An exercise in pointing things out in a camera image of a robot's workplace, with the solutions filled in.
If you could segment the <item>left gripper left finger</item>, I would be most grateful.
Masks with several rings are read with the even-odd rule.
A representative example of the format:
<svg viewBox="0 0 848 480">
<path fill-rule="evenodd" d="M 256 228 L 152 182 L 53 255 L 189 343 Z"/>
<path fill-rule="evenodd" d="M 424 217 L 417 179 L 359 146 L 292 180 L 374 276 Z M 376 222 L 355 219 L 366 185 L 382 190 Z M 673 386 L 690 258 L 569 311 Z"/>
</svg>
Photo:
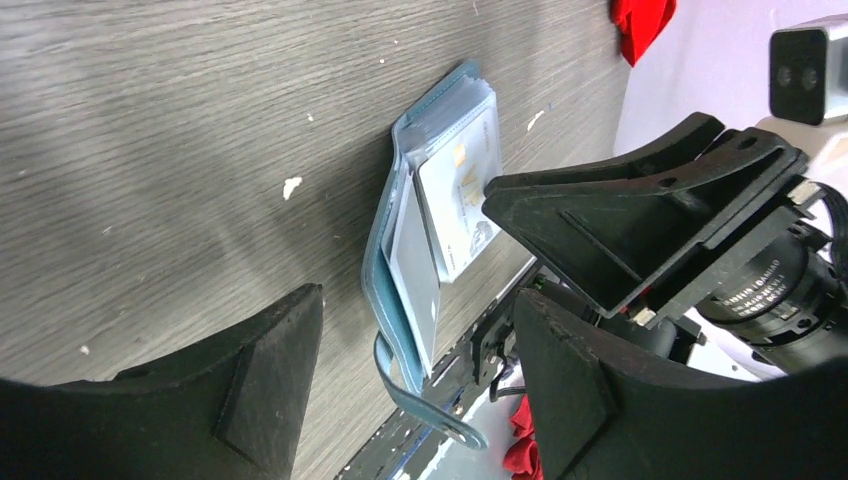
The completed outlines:
<svg viewBox="0 0 848 480">
<path fill-rule="evenodd" d="M 109 381 L 1 383 L 5 479 L 287 479 L 317 363 L 323 292 Z"/>
</svg>

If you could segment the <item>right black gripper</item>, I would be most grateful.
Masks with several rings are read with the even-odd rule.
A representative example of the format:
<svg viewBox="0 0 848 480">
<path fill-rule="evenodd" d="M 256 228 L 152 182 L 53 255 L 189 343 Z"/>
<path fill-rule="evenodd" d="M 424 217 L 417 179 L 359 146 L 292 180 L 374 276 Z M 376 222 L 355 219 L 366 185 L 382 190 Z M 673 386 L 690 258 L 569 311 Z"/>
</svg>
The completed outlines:
<svg viewBox="0 0 848 480">
<path fill-rule="evenodd" d="M 695 112 L 608 160 L 497 177 L 483 210 L 599 314 L 652 327 L 695 309 L 801 371 L 847 355 L 847 203 L 793 179 L 807 164 Z"/>
</svg>

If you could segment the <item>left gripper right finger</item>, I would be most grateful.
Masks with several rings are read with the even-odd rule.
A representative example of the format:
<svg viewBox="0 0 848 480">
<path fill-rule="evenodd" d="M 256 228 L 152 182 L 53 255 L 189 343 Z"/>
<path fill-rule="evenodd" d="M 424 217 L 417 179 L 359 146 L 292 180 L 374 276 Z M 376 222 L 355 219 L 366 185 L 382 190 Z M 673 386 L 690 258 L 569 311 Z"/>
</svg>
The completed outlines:
<svg viewBox="0 0 848 480">
<path fill-rule="evenodd" d="M 547 479 L 843 479 L 847 363 L 764 382 L 659 357 L 540 292 L 513 309 Z"/>
</svg>

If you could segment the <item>white VIP credit card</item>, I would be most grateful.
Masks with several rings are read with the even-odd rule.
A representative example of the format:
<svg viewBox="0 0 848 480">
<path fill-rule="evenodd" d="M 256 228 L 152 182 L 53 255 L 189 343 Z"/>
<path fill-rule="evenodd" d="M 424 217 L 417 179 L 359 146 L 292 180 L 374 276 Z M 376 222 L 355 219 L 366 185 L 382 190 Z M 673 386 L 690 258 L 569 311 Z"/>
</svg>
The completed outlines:
<svg viewBox="0 0 848 480">
<path fill-rule="evenodd" d="M 430 244 L 442 283 L 452 283 L 500 228 L 482 212 L 487 184 L 503 172 L 497 108 L 456 128 L 417 168 Z"/>
</svg>

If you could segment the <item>grey credit card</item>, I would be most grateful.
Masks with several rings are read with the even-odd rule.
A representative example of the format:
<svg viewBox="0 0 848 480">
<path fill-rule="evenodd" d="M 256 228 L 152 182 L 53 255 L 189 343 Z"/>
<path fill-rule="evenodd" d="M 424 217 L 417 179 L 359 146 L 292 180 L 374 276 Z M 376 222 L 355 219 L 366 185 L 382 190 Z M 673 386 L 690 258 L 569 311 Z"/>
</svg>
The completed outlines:
<svg viewBox="0 0 848 480">
<path fill-rule="evenodd" d="M 396 211 L 384 235 L 383 254 L 411 330 L 425 376 L 432 372 L 440 283 L 428 243 L 413 176 L 401 178 Z"/>
</svg>

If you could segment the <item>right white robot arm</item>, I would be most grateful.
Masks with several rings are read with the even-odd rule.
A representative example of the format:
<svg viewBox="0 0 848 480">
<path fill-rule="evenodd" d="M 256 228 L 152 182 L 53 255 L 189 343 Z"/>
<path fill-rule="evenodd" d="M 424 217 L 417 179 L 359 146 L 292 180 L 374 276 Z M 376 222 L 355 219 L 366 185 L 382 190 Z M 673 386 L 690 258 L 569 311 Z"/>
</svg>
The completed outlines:
<svg viewBox="0 0 848 480">
<path fill-rule="evenodd" d="M 596 316 L 695 310 L 796 373 L 847 354 L 847 204 L 809 162 L 696 112 L 608 160 L 496 177 L 483 212 Z"/>
</svg>

